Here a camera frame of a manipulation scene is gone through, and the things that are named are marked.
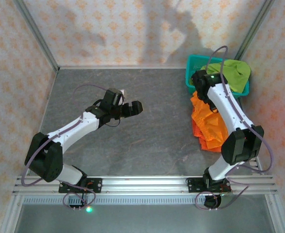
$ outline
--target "green cloth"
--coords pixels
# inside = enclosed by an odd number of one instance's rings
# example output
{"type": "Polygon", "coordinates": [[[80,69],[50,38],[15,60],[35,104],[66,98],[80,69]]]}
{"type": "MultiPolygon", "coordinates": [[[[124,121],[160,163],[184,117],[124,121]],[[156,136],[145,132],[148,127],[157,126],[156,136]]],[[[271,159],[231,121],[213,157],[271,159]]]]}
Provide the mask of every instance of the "green cloth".
{"type": "MultiPolygon", "coordinates": [[[[221,63],[214,63],[208,66],[207,74],[219,73],[221,63]]],[[[250,67],[246,62],[238,60],[225,60],[223,74],[234,92],[242,93],[250,76],[250,67]]]]}

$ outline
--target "green led light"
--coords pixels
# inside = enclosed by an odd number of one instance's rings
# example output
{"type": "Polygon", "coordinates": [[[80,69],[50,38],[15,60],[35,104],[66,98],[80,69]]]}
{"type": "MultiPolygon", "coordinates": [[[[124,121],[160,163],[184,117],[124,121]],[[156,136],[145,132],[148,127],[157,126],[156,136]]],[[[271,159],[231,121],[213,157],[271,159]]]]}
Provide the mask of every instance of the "green led light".
{"type": "Polygon", "coordinates": [[[93,209],[92,209],[92,207],[88,206],[88,207],[86,208],[86,211],[87,211],[88,213],[90,213],[90,212],[93,211],[93,209]]]}

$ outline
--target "gray floor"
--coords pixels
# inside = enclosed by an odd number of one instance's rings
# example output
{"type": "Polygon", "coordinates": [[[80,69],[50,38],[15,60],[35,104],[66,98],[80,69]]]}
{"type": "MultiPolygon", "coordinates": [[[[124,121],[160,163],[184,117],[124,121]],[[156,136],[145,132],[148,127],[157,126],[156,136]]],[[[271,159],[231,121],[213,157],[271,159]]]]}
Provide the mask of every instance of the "gray floor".
{"type": "Polygon", "coordinates": [[[263,195],[241,196],[218,211],[194,205],[23,205],[15,233],[273,233],[263,195]]]}
{"type": "Polygon", "coordinates": [[[42,132],[48,133],[76,119],[101,99],[104,91],[83,87],[91,82],[125,89],[125,101],[139,100],[144,111],[123,119],[116,128],[103,126],[64,154],[64,162],[89,176],[200,175],[220,156],[202,151],[191,126],[191,95],[184,69],[61,70],[55,81],[42,132]]]}

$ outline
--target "green basket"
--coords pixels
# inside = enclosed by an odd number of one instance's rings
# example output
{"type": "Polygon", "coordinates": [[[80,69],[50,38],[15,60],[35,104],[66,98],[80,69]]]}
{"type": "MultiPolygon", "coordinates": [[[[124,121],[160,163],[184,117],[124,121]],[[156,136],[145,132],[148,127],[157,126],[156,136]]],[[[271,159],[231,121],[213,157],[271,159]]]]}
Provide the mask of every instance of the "green basket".
{"type": "MultiPolygon", "coordinates": [[[[208,56],[201,56],[201,55],[190,55],[187,64],[186,64],[186,71],[185,71],[185,84],[189,90],[190,94],[193,94],[196,89],[195,86],[190,84],[190,79],[195,71],[200,70],[203,66],[207,65],[209,60],[208,56]]],[[[222,62],[222,58],[213,57],[210,63],[220,63],[222,62]]],[[[235,99],[239,98],[240,96],[246,96],[249,94],[249,81],[247,81],[243,93],[238,93],[232,91],[232,94],[235,99]]]]}

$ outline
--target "wall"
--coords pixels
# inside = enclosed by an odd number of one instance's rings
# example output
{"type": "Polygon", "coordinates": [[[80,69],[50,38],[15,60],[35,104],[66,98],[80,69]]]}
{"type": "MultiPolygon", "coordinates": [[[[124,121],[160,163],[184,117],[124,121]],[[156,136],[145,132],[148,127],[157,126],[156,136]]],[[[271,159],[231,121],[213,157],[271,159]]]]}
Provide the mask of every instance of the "wall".
{"type": "Polygon", "coordinates": [[[0,227],[54,77],[12,0],[0,0],[0,227]]]}
{"type": "MultiPolygon", "coordinates": [[[[285,204],[285,0],[275,1],[243,59],[252,69],[246,112],[263,126],[274,149],[273,173],[285,204]]],[[[260,157],[267,167],[263,148],[260,157]]]]}
{"type": "Polygon", "coordinates": [[[183,66],[233,58],[264,0],[25,0],[60,66],[183,66]]]}

